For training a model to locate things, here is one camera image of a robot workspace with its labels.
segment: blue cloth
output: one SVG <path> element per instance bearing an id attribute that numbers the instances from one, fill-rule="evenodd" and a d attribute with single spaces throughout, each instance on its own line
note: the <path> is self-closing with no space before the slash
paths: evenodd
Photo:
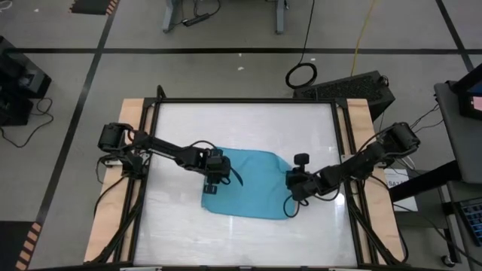
<path id="1" fill-rule="evenodd" d="M 243 178 L 241 186 L 231 171 L 229 185 L 219 184 L 216 195 L 203 193 L 201 206 L 211 212 L 249 218 L 286 219 L 283 203 L 291 192 L 286 188 L 285 174 L 291 167 L 281 157 L 266 151 L 222 148 L 231 167 Z M 294 201 L 286 203 L 292 215 Z"/>

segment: white table surface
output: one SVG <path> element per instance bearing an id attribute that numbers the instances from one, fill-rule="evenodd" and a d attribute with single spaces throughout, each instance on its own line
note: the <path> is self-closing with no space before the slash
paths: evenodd
<path id="1" fill-rule="evenodd" d="M 204 139 L 271 151 L 291 165 L 306 152 L 311 172 L 339 163 L 328 104 L 167 103 L 155 135 L 179 146 Z M 200 205 L 202 189 L 202 175 L 152 158 L 135 265 L 356 266 L 343 193 L 272 221 L 213 214 Z"/>

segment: wooden board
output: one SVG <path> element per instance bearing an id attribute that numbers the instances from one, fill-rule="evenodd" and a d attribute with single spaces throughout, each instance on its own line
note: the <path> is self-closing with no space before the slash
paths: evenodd
<path id="1" fill-rule="evenodd" d="M 133 127 L 139 126 L 142 113 L 143 99 L 125 99 L 122 105 L 119 122 L 129 123 Z M 352 131 L 355 138 L 357 148 L 361 146 L 367 139 L 374 134 L 373 124 L 371 122 L 370 112 L 368 110 L 367 101 L 364 99 L 348 100 L 349 114 L 352 122 Z M 343 113 L 339 112 L 340 128 L 342 130 L 342 138 L 344 147 L 348 150 L 348 141 L 346 136 L 346 128 L 343 121 Z M 148 115 L 147 128 L 150 128 L 150 119 L 152 114 Z M 116 166 L 106 170 L 104 177 L 104 185 L 102 191 L 110 187 L 121 176 L 121 167 Z M 385 181 L 385 175 L 382 169 L 375 169 L 374 176 Z M 93 222 L 92 231 L 90 233 L 89 244 L 84 257 L 85 261 L 95 258 L 100 251 L 107 245 L 111 237 L 115 234 L 121 220 L 122 207 L 127 191 L 127 181 L 122 182 L 116 188 L 112 189 L 102 199 L 97 209 L 96 217 Z M 395 215 L 392 209 L 392 201 L 388 191 L 375 180 L 368 179 L 365 185 L 365 193 L 367 198 L 368 209 L 370 212 L 372 227 L 380 237 L 385 246 L 393 253 L 393 255 L 401 260 L 404 256 L 400 238 L 398 235 Z M 361 250 L 364 255 L 365 263 L 370 262 L 367 238 L 362 228 L 358 227 L 361 240 Z M 124 237 L 124 249 L 121 260 L 127 260 L 127 252 L 130 246 L 130 236 L 132 230 L 128 230 Z"/>

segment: gray floor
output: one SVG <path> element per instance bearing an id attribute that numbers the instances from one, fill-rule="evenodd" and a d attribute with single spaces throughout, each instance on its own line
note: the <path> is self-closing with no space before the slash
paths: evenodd
<path id="1" fill-rule="evenodd" d="M 274 34 L 274 6 L 262 0 L 221 0 L 222 9 L 199 25 L 176 27 L 163 34 L 165 9 L 161 0 L 122 0 L 109 33 L 107 48 L 302 47 L 309 1 L 290 1 L 284 35 Z M 202 9 L 215 8 L 205 0 Z M 464 45 L 482 49 L 477 0 L 444 0 Z M 71 3 L 61 0 L 15 0 L 0 13 L 0 35 L 17 47 L 95 48 L 106 17 L 69 14 Z M 368 0 L 317 0 L 308 47 L 354 48 Z M 191 17 L 192 4 L 185 3 Z M 363 48 L 456 49 L 444 18 L 432 0 L 378 1 L 361 43 Z M 0 140 L 0 220 L 34 220 L 66 136 L 78 96 L 93 59 L 91 54 L 29 54 L 52 78 L 47 96 L 54 100 L 55 121 L 40 130 L 24 149 Z M 116 121 L 125 98 L 153 96 L 162 84 L 169 97 L 290 97 L 285 73 L 299 54 L 103 54 L 96 70 L 59 185 L 53 198 L 31 268 L 81 264 L 100 186 L 95 181 L 99 131 Z M 351 54 L 310 54 L 318 66 L 318 82 L 346 77 Z M 482 56 L 471 56 L 474 65 Z M 383 125 L 414 122 L 433 108 L 433 85 L 458 79 L 466 72 L 459 55 L 360 55 L 356 73 L 379 70 L 390 79 L 397 100 L 386 111 Z M 294 82 L 309 75 L 299 71 Z M 429 115 L 419 126 L 438 122 Z M 6 129 L 21 142 L 43 118 L 28 126 Z M 433 169 L 453 159 L 443 125 L 419 134 L 422 145 L 413 156 L 418 169 Z M 439 257 L 447 246 L 431 230 L 404 228 L 409 263 L 443 267 Z M 457 267 L 466 270 L 466 265 Z"/>

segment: black keyboard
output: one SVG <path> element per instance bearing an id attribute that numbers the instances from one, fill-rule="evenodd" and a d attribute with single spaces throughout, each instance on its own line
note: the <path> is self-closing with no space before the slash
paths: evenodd
<path id="1" fill-rule="evenodd" d="M 303 91 L 302 96 L 310 99 L 366 99 L 372 102 L 382 99 L 383 94 L 380 91 L 380 83 L 374 81 L 371 76 L 363 76 L 337 83 L 316 85 L 312 89 Z"/>
<path id="2" fill-rule="evenodd" d="M 482 245 L 482 199 L 471 199 L 459 204 L 462 219 L 475 245 Z"/>

